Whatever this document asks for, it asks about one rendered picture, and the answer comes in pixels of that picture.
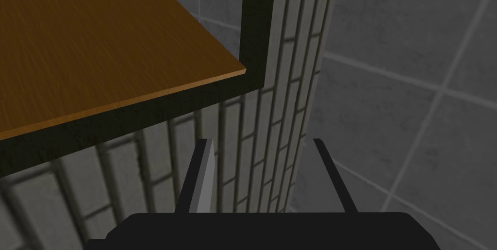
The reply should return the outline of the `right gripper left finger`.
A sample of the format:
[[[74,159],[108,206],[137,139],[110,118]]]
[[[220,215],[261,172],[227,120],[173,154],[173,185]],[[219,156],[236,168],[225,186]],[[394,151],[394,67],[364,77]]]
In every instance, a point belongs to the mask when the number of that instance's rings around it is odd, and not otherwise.
[[[215,154],[211,139],[197,141],[175,213],[209,213],[215,175]]]

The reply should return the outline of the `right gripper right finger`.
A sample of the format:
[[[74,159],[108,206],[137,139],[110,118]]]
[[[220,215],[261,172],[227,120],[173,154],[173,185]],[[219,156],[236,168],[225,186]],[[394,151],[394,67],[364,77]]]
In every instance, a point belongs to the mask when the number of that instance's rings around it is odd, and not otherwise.
[[[327,170],[328,176],[331,179],[333,187],[337,193],[337,196],[340,200],[342,207],[344,208],[344,212],[346,213],[357,213],[358,209],[348,192],[348,189],[341,178],[340,173],[338,172],[324,142],[320,138],[313,138],[315,146],[319,152],[319,155],[322,159],[322,162]]]

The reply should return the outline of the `brown wooden door leaf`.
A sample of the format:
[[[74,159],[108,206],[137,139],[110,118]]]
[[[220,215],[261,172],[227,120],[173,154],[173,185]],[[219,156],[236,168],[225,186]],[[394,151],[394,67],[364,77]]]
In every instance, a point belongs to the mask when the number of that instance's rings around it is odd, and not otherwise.
[[[177,0],[0,0],[0,140],[245,72]]]

